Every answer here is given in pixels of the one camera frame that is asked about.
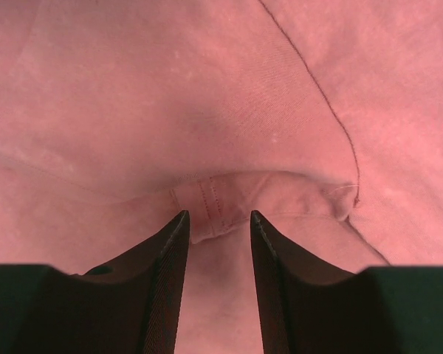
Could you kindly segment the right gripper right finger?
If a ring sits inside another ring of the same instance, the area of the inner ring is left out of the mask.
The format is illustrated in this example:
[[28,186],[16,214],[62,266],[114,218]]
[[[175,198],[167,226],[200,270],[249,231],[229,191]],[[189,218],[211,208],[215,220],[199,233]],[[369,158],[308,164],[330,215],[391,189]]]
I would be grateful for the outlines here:
[[266,353],[443,353],[443,266],[354,274],[282,235],[260,212],[250,242]]

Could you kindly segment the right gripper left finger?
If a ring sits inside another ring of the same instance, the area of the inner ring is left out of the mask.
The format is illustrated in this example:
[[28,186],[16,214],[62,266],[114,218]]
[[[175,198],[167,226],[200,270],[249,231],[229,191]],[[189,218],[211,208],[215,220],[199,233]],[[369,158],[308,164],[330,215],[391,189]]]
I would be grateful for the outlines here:
[[172,353],[190,217],[85,274],[0,265],[0,353]]

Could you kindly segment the dusty red t shirt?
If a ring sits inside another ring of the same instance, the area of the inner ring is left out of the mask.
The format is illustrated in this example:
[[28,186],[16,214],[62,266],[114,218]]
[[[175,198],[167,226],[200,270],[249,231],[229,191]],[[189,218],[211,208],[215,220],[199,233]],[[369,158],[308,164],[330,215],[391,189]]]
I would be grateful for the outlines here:
[[443,265],[443,1],[0,1],[0,263],[190,213],[178,353],[260,353],[249,219]]

